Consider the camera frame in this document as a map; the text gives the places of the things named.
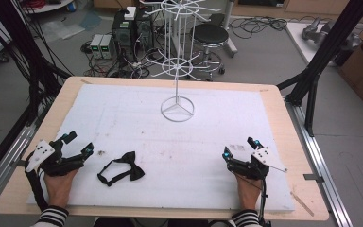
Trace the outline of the person's left hand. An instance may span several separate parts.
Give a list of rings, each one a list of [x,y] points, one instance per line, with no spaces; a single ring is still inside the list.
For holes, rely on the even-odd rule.
[[[72,182],[78,171],[73,170],[63,176],[44,176],[49,197],[49,205],[65,208],[68,204]]]

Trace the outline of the grey handheld vacuum cleaner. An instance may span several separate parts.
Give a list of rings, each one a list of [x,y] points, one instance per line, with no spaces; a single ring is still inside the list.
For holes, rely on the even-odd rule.
[[[302,30],[302,38],[305,41],[313,41],[317,46],[320,46],[323,43],[335,24],[334,21],[330,21],[324,24],[321,29],[318,29],[320,21],[321,18],[317,17],[309,26]],[[361,43],[360,37],[357,34],[351,33],[343,42],[342,46],[344,48],[355,48],[361,45]]]

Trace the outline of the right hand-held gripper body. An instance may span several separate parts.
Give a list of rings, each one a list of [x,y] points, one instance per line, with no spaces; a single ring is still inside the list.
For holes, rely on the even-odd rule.
[[[269,147],[255,149],[251,153],[249,161],[243,162],[233,157],[233,160],[228,164],[228,170],[232,173],[253,180],[264,180],[271,167],[287,172],[281,159]]]

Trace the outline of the person's right hand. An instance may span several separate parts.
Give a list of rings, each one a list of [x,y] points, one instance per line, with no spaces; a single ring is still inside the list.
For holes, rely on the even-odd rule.
[[[247,179],[238,174],[235,175],[235,178],[241,208],[254,210],[262,190],[262,181]]]

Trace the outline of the aluminium frame rail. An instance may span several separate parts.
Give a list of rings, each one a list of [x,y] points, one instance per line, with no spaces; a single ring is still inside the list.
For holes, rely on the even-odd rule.
[[[325,201],[328,213],[333,217],[337,227],[354,227],[344,203],[337,191],[333,177],[324,160],[319,144],[314,136],[311,136],[305,128],[305,113],[300,106],[285,101],[287,111],[302,141],[304,153],[312,169],[311,174],[317,174],[324,179],[323,183],[317,183],[322,198]]]
[[[46,116],[47,109],[40,106],[35,116],[26,107],[9,133],[0,143],[0,190],[8,182],[14,169],[21,163],[32,138]]]

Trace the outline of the small white box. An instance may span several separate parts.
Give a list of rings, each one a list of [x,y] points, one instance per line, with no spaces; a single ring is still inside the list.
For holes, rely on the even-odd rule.
[[[136,15],[136,7],[126,7],[124,19],[126,21],[133,21]]]

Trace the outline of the grey bench power supply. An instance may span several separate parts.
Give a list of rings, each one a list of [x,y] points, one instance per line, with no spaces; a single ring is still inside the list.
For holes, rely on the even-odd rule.
[[[90,43],[90,48],[92,50],[92,54],[96,59],[102,58],[102,53],[100,50],[100,43],[102,41],[102,38],[103,38],[103,36],[101,34],[96,34]]]
[[[103,59],[109,60],[114,55],[114,43],[112,35],[104,35],[100,42],[100,50]]]

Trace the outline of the black bow tie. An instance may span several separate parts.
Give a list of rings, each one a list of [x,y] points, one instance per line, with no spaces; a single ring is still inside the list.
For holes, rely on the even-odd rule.
[[[110,160],[105,166],[103,166],[102,170],[97,173],[97,178],[108,187],[111,187],[113,184],[117,183],[118,181],[124,179],[127,176],[130,177],[131,181],[136,181],[141,179],[142,177],[145,176],[145,171],[141,167],[135,164],[135,158],[136,158],[135,152],[130,151],[126,152],[121,158]],[[103,172],[112,163],[128,164],[130,166],[130,169],[108,180],[103,176]]]

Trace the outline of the white foam mat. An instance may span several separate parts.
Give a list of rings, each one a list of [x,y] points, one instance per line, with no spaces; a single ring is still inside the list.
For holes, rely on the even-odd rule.
[[[205,85],[182,88],[194,102],[195,114],[185,122],[172,122],[161,114],[161,104],[173,88],[83,85],[59,133],[77,137],[63,148],[66,157],[87,144],[93,155],[78,172],[72,187],[73,205],[236,209],[236,180],[222,157],[227,147],[233,157],[247,161],[252,137],[276,153],[277,148],[262,93],[231,91]],[[98,178],[110,160],[134,151],[135,164],[145,176],[127,176],[111,187]],[[112,163],[103,176],[110,180],[130,169]]]

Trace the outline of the black metal frame post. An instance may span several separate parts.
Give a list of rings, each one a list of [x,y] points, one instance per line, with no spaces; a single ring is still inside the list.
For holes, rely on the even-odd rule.
[[[349,34],[362,18],[363,0],[349,0],[313,59],[300,74],[277,85],[279,90],[294,85],[293,90],[285,98],[288,103],[295,107],[300,107],[303,98],[307,96],[304,128],[311,137],[314,136],[313,119],[320,76],[329,61],[334,57],[343,42],[349,37]]]
[[[26,62],[19,60],[16,52],[0,36],[0,43],[7,49],[28,81],[29,104],[26,108],[26,123],[30,124],[38,117],[40,103],[46,98],[56,97],[59,94],[61,85],[58,78],[68,79],[71,75],[43,56],[18,11],[9,0],[0,0],[0,22],[14,46],[26,59]]]

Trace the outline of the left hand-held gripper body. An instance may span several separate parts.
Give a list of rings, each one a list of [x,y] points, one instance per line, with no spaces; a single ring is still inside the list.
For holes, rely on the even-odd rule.
[[[27,161],[26,172],[29,173],[38,167],[49,176],[64,176],[70,171],[83,167],[85,153],[65,158],[61,151],[63,144],[62,140],[51,142],[41,140]]]

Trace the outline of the grey tape strip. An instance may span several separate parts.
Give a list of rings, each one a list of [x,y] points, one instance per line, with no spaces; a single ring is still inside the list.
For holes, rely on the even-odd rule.
[[[316,183],[323,183],[324,182],[323,177],[319,176],[317,174],[304,174],[303,176],[307,181],[315,181]]]

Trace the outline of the black computer tower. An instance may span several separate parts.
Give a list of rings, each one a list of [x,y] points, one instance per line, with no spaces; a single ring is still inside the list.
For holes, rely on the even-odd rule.
[[[118,55],[118,59],[126,58],[135,61],[134,44],[136,41],[136,27],[133,20],[127,20],[128,11],[120,9],[113,18],[112,36]]]
[[[153,47],[153,25],[148,14],[138,14],[136,17],[138,40],[140,45],[149,50]]]

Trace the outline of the white wire display rack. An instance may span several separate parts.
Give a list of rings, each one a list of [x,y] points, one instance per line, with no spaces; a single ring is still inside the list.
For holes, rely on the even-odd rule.
[[[162,12],[164,14],[164,47],[158,51],[163,61],[150,61],[161,67],[162,71],[153,77],[168,75],[174,79],[175,93],[161,104],[162,116],[172,122],[185,122],[195,114],[194,102],[179,93],[180,78],[193,78],[196,70],[193,67],[193,52],[201,50],[198,44],[193,44],[190,29],[194,26],[210,23],[210,19],[202,16],[202,10],[219,12],[220,9],[204,8],[200,5],[205,0],[162,0],[147,2],[144,5],[154,5],[155,10],[148,15]]]

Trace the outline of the black round stool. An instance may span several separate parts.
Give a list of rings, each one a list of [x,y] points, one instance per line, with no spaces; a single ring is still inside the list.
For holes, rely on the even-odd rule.
[[[213,80],[213,73],[225,73],[225,66],[221,57],[214,49],[223,47],[229,39],[228,32],[221,26],[210,23],[200,24],[190,29],[193,44],[198,44],[201,50],[193,52],[193,67],[200,72],[209,74],[207,81]]]

